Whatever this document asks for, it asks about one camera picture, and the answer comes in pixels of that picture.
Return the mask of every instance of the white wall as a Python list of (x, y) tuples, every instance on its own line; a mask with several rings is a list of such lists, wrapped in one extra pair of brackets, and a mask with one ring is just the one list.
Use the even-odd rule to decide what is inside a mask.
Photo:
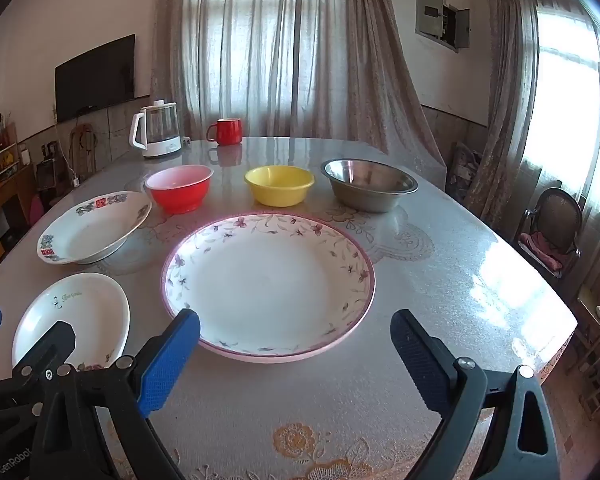
[(415, 33), (416, 0), (392, 0), (411, 78), (424, 105), (487, 124), (491, 45), (487, 0), (446, 0), (471, 9), (471, 47), (458, 54)]
[[(477, 123), (486, 124), (484, 95), (473, 88), (475, 50), (455, 53), (415, 32), (416, 0), (392, 0), (407, 60), (420, 101)], [(471, 8), (472, 0), (446, 0), (456, 9)]]
[(154, 0), (13, 0), (0, 17), (0, 113), (18, 140), (53, 124), (56, 66), (108, 41), (136, 35), (136, 96), (148, 94), (153, 22)]

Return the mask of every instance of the table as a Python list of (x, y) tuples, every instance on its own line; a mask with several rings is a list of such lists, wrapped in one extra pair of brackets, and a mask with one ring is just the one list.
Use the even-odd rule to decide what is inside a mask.
[[(301, 166), (314, 172), (316, 183), (305, 202), (290, 210), (322, 218), (364, 247), (376, 271), (368, 315), (335, 348), (295, 363), (249, 364), (197, 348), (151, 420), (184, 475), (194, 480), (404, 478), (440, 418), (426, 409), (392, 345), (389, 325), (396, 310), (411, 309), (456, 356), (494, 370), (526, 363), (544, 376), (576, 321), (509, 244), (421, 177), (419, 190), (390, 213), (340, 205), (319, 170), (338, 156), (390, 162), (359, 142), (281, 137), (247, 138), (217, 149), (192, 142), (157, 160), (132, 150), (63, 198), (0, 265), (0, 379), (10, 375), (11, 341), (26, 307), (76, 272), (102, 272), (123, 287), (131, 308), (125, 351), (135, 354), (170, 322), (159, 290), (170, 249), (213, 219), (263, 209), (244, 183), (248, 169)], [(149, 174), (178, 164), (214, 168), (199, 210), (170, 217), (154, 206), (121, 249), (89, 267), (52, 266), (36, 256), (38, 237), (71, 206), (116, 190), (140, 190)], [(112, 425), (104, 424), (124, 470)]]

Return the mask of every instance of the yellow bowl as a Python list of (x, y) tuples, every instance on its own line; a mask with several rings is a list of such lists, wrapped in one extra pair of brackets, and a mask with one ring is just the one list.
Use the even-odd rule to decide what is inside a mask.
[(244, 180), (254, 199), (270, 207), (301, 203), (315, 182), (311, 171), (294, 166), (261, 166), (247, 171)]

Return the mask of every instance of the large white plate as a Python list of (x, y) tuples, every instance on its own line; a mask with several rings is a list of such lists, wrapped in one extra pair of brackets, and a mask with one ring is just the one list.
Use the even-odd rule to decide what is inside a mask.
[(300, 215), (246, 214), (185, 238), (162, 269), (171, 316), (200, 316), (200, 344), (270, 363), (305, 359), (347, 336), (374, 296), (371, 261), (337, 229)]
[(129, 303), (122, 287), (103, 274), (83, 272), (55, 282), (33, 300), (18, 324), (13, 366), (56, 321), (67, 322), (75, 333), (75, 349), (66, 362), (78, 370), (106, 368), (125, 347)]
[(73, 206), (38, 239), (48, 264), (92, 264), (117, 251), (151, 211), (145, 193), (118, 191)]

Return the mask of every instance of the floor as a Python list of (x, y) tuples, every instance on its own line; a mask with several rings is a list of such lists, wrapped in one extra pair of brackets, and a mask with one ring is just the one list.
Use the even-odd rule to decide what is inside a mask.
[(560, 456), (561, 480), (583, 480), (600, 458), (600, 420), (589, 420), (578, 401), (582, 376), (566, 369), (574, 362), (570, 344), (542, 385)]

